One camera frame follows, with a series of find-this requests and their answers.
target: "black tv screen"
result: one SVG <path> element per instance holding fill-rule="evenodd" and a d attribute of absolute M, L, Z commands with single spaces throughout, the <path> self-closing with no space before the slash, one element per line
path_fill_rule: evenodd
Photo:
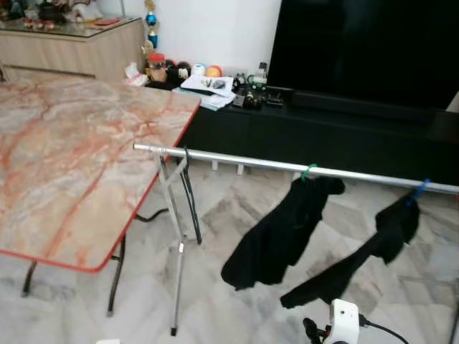
<path fill-rule="evenodd" d="M 459 0 L 283 0 L 268 84 L 445 109 L 459 90 Z"/>

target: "clothes rack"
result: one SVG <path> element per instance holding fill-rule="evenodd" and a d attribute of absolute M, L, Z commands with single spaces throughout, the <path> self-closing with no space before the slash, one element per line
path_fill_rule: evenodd
<path fill-rule="evenodd" d="M 181 294 L 181 276 L 183 272 L 183 263 L 184 263 L 184 235 L 183 231 L 181 230 L 181 224 L 179 223 L 179 217 L 176 211 L 176 203 L 174 200 L 174 195 L 171 189 L 171 183 L 179 176 L 179 174 L 183 171 L 185 167 L 185 160 L 188 158 L 196 159 L 201 161 L 212 161 L 219 162 L 219 163 L 230 163 L 236 164 L 239 166 L 252 166 L 252 167 L 260 167 L 260 168 L 272 168 L 275 170 L 281 171 L 290 171 L 290 172 L 304 172 L 309 170 L 311 175 L 316 176 L 328 176 L 328 177 L 338 177 L 343 179 L 353 179 L 357 181 L 369 181 L 373 183 L 381 183 L 393 186 L 401 186 L 406 188 L 416 188 L 424 183 L 424 181 L 415 181 L 412 179 L 405 179 L 405 178 L 395 178 L 389 176 L 379 176 L 374 174 L 367 174 L 367 173 L 359 173 L 359 172 L 351 172 L 351 171 L 342 171 L 330 168 L 321 168 L 321 167 L 310 167 L 306 165 L 299 165 L 295 163 L 282 163 L 279 161 L 268 161 L 263 159 L 256 159 L 256 158 L 247 158 L 242 156 L 231 156 L 227 154 L 221 153 L 211 153 L 211 152 L 204 152 L 200 150 L 187 150 L 183 148 L 170 148 L 170 147 L 162 147 L 159 145 L 143 145 L 134 143 L 133 149 L 136 150 L 144 150 L 152 152 L 155 155 L 156 165 L 158 166 L 158 176 L 159 182 L 163 189 L 163 194 L 166 199 L 166 203 L 169 209 L 169 213 L 171 215 L 172 224 L 174 226 L 174 230 L 177 235 L 177 239 L 179 240 L 178 243 L 178 261 L 177 261 L 177 272 L 176 272 L 176 288 L 175 288 L 175 304 L 174 304 L 174 319 L 172 322 L 171 327 L 171 335 L 175 335 L 177 331 L 178 325 L 178 313 L 179 313 L 179 300 Z M 174 169 L 172 174 L 169 176 L 166 170 L 165 164 L 161 164 L 161 159 L 167 156 L 173 156 L 177 158 L 183 158 L 181 163 Z M 425 187 L 426 191 L 432 191 L 441 194 L 459 194 L 459 186 L 454 185 L 447 185 L 441 183 L 428 183 Z"/>

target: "clothespin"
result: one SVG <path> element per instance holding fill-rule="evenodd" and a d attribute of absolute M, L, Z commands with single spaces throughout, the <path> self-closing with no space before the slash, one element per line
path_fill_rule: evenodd
<path fill-rule="evenodd" d="M 427 188 L 427 185 L 428 183 L 430 183 L 430 179 L 427 178 L 424 183 L 422 183 L 421 185 L 419 185 L 417 188 L 416 188 L 416 191 L 415 191 L 415 194 L 411 197 L 410 200 L 408 200 L 407 202 L 407 205 L 408 206 L 411 206 L 413 204 L 413 201 L 416 201 L 419 196 L 421 196 L 421 194 L 424 192 L 425 188 Z"/>
<path fill-rule="evenodd" d="M 315 163 L 312 163 L 311 165 L 309 165 L 308 169 L 306 171 L 304 171 L 302 174 L 301 174 L 301 180 L 303 182 L 306 182 L 306 177 L 308 176 L 309 174 L 309 170 L 311 170 L 312 168 L 314 167 L 317 167 L 317 164 Z"/>

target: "marble-patterned table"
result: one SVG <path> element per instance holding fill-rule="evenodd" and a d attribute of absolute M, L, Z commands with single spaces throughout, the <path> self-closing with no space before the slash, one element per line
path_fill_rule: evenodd
<path fill-rule="evenodd" d="M 177 144 L 198 107 L 79 77 L 0 83 L 0 252 L 102 269 L 157 172 L 133 142 Z"/>

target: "black cloth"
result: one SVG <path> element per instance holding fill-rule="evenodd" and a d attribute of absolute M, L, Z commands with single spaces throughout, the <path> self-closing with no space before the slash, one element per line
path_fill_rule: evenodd
<path fill-rule="evenodd" d="M 406 195 L 380 211 L 376 216 L 377 232 L 369 241 L 349 257 L 283 295 L 282 306 L 292 308 L 317 298 L 330 304 L 342 296 L 352 275 L 370 255 L 381 257 L 385 264 L 394 260 L 417 230 L 420 210 L 414 200 L 408 206 L 409 200 L 411 196 Z"/>
<path fill-rule="evenodd" d="M 222 269 L 222 278 L 236 290 L 282 282 L 288 265 L 300 259 L 314 228 L 322 220 L 328 195 L 342 194 L 338 178 L 300 178 L 280 204 L 244 235 Z"/>

